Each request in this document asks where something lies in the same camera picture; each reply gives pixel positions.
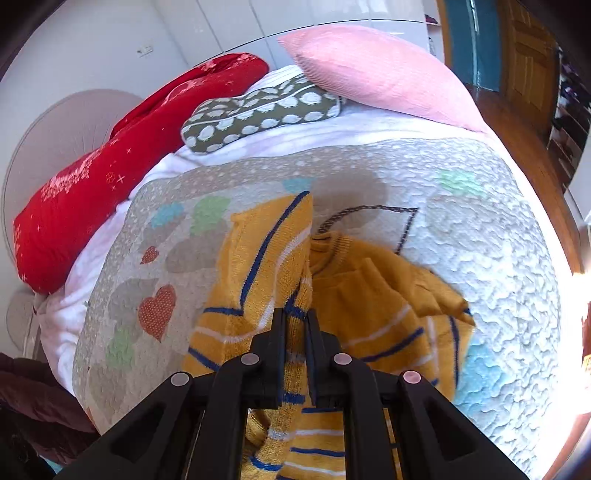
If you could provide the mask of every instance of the electrical outlet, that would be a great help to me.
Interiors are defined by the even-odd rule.
[[[146,45],[141,48],[138,48],[137,54],[138,54],[138,57],[145,57],[146,55],[152,53],[153,51],[154,51],[154,48],[152,45]]]

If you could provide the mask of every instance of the headboard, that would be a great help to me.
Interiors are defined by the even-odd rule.
[[[13,259],[12,222],[31,196],[105,143],[113,126],[141,100],[120,90],[86,90],[59,101],[31,124],[12,155],[2,189],[2,230]]]

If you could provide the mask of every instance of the wooden floor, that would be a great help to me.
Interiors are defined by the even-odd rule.
[[[579,232],[566,205],[553,160],[534,129],[497,92],[468,87],[486,123],[530,181],[562,244],[573,273],[582,273]]]

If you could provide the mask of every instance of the pillow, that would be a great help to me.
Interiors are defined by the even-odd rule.
[[[203,102],[184,123],[181,136],[196,153],[214,152],[261,130],[332,118],[340,113],[340,103],[301,73],[277,87]]]
[[[488,132],[470,93],[443,63],[394,35],[322,25],[280,37],[306,76],[355,102]]]
[[[178,131],[195,106],[240,95],[267,72],[267,64],[250,54],[228,54],[197,66],[127,114],[109,142],[49,180],[14,220],[22,281],[39,293],[58,290],[115,207],[165,155],[183,145]]]

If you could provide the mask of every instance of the white bed sheet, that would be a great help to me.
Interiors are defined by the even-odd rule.
[[[250,90],[276,86],[299,74],[296,66],[287,66],[267,74],[254,84]],[[584,304],[573,298],[576,291],[564,251],[550,220],[533,188],[511,158],[506,148],[492,130],[487,133],[471,132],[450,125],[439,124],[423,118],[403,113],[348,102],[342,113],[333,119],[312,124],[289,125],[260,132],[242,138],[210,154],[194,154],[183,147],[174,154],[164,157],[133,189],[129,200],[121,203],[116,212],[93,235],[82,251],[68,276],[65,286],[51,295],[39,308],[38,319],[41,325],[43,344],[51,369],[58,381],[70,392],[74,353],[79,335],[84,325],[86,306],[97,282],[107,253],[117,234],[121,231],[125,215],[131,201],[139,189],[149,181],[171,178],[201,166],[229,163],[250,157],[275,157],[289,155],[316,147],[334,145],[365,145],[396,138],[467,138],[480,140],[493,148],[511,169],[523,196],[529,201],[536,220],[550,251],[552,263],[558,279],[563,309],[560,347],[560,398],[556,398],[552,412],[548,413],[552,435],[548,435],[548,445],[541,447],[548,452],[548,462],[556,456],[556,444],[572,425],[572,418],[580,411],[574,406],[572,398],[580,397],[575,385],[580,372],[582,333],[577,321]]]

